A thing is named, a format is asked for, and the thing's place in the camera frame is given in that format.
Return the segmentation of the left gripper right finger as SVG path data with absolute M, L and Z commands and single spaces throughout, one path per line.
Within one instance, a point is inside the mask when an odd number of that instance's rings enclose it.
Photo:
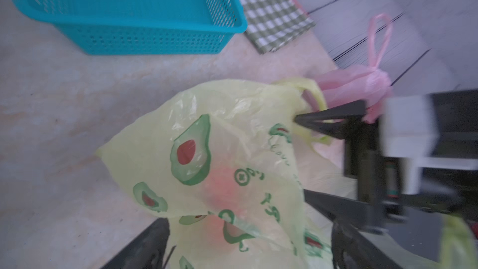
M 334 269 L 401 269 L 356 228 L 341 219 L 333 222 L 331 234 Z

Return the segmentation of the red apple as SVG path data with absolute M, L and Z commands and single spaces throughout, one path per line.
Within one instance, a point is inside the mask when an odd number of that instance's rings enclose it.
M 218 166 L 211 170 L 204 185 L 211 212 L 205 219 L 207 240 L 215 249 L 224 252 L 246 252 L 249 248 L 245 241 L 254 238 L 242 229 L 243 218 L 247 214 L 243 208 L 245 187 L 235 180 L 235 172 L 229 166 Z

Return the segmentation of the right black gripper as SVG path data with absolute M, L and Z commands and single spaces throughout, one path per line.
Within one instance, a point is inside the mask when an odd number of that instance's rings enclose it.
M 406 221 L 406 207 L 478 219 L 476 167 L 462 170 L 420 163 L 418 192 L 405 194 L 407 161 L 383 156 L 378 124 L 362 122 L 366 113 L 366 101 L 356 100 L 295 116 L 299 126 L 345 140 L 344 174 L 357 179 L 358 201 L 305 189 L 307 204 L 330 221 L 340 219 L 367 232 L 382 232 L 387 222 Z

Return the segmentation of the yellow-green avocado plastic bag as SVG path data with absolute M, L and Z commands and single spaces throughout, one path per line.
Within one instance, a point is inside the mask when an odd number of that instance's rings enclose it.
M 202 83 L 139 117 L 97 151 L 135 203 L 168 220 L 169 269 L 330 269 L 331 223 L 304 190 L 352 197 L 295 116 L 317 83 Z

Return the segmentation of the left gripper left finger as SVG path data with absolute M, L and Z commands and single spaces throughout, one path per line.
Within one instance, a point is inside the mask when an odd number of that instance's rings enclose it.
M 165 218 L 155 220 L 102 269 L 165 269 L 169 235 L 169 221 Z

